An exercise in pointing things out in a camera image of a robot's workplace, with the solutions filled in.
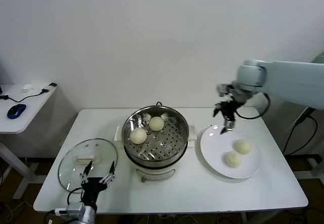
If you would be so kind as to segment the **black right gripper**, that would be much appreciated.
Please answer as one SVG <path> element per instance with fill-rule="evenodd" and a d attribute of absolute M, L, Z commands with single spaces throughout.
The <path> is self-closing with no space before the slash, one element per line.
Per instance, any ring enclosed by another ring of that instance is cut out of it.
<path fill-rule="evenodd" d="M 235 112 L 238 108 L 238 102 L 236 101 L 225 101 L 216 103 L 213 111 L 213 116 L 215 117 L 219 111 L 221 111 L 224 120 L 224 125 L 222 130 L 220 131 L 220 134 L 227 133 L 229 131 L 232 131 L 235 127 Z"/>

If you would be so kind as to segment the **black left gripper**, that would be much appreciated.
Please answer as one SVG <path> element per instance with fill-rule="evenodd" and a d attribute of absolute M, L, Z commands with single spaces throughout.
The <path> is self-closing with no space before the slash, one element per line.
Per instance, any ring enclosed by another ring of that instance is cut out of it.
<path fill-rule="evenodd" d="M 115 179 L 115 162 L 112 162 L 108 175 L 103 178 L 88 178 L 91 168 L 92 161 L 89 162 L 89 164 L 84 168 L 83 173 L 80 174 L 82 189 L 84 191 L 82 202 L 87 206 L 96 206 L 100 192 L 105 191 L 106 186 L 109 186 Z"/>

